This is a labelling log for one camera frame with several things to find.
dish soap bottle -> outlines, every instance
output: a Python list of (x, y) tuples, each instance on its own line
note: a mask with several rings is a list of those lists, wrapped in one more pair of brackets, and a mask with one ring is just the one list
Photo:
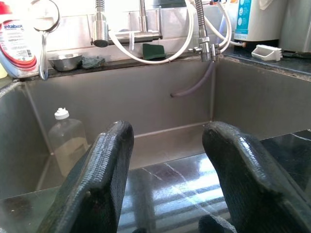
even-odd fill
[(0, 1), (0, 62), (11, 78), (38, 74), (37, 60), (30, 48), (29, 28), (9, 5)]
[(49, 131), (49, 139), (60, 171), (67, 177), (88, 148), (86, 135), (82, 122), (69, 119), (66, 108), (59, 108), (54, 115), (58, 122)]

white soap holder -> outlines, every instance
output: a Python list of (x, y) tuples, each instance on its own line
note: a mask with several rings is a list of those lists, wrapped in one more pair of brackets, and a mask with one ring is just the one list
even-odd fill
[(252, 56), (264, 61), (279, 61), (283, 57), (281, 48), (267, 45), (257, 45), (255, 50), (252, 51)]

sink wall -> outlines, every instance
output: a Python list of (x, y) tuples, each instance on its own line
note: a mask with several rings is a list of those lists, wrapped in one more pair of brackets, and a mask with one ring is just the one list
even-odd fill
[(178, 61), (27, 82), (46, 132), (54, 112), (66, 107), (83, 122), (88, 142), (116, 120), (130, 122), (135, 135), (209, 121), (210, 82), (183, 98), (170, 93), (200, 79), (206, 63)]
[(0, 199), (34, 191), (50, 155), (25, 86), (12, 86), (0, 91)]
[(265, 139), (311, 128), (311, 77), (237, 59), (217, 66), (213, 120)]

stainless steel sink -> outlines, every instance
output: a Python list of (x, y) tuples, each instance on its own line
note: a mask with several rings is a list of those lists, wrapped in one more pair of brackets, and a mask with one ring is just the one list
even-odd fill
[(131, 169), (202, 153), (210, 82), (188, 97), (170, 93), (195, 83), (205, 69), (190, 60), (14, 84), (0, 98), (0, 199), (62, 184), (47, 139), (59, 107), (83, 122), (89, 144), (114, 121), (130, 122)]
[(83, 122), (88, 143), (116, 120), (135, 130), (130, 168), (197, 155), (203, 125), (224, 121), (259, 139), (311, 128), (311, 82), (222, 58), (216, 74), (183, 98), (207, 65), (186, 59), (14, 83), (0, 91), (0, 199), (61, 185), (47, 132), (58, 107)]

green sponge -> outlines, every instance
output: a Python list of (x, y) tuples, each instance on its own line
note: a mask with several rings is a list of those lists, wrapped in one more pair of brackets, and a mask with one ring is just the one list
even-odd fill
[(163, 45), (142, 44), (142, 54), (145, 60), (166, 58)]

